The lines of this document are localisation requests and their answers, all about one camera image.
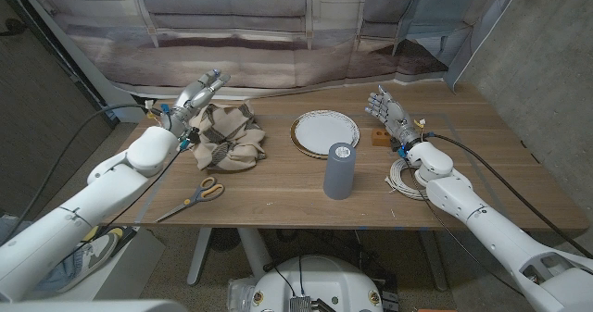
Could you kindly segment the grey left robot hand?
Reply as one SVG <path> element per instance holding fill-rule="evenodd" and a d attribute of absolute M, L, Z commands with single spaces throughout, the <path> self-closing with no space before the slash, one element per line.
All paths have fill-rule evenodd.
<path fill-rule="evenodd" d="M 209 104 L 214 94 L 230 78 L 230 75 L 213 69 L 187 85 L 169 111 L 161 114 L 162 127 L 181 138 L 190 129 L 189 121 Z"/>

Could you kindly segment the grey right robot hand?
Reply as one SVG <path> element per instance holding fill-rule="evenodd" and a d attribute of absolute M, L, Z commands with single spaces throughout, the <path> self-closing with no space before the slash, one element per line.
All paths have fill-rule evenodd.
<path fill-rule="evenodd" d="M 369 94 L 365 111 L 378 119 L 405 149 L 412 148 L 422 140 L 408 112 L 382 85 L 378 86 L 377 93 Z"/>

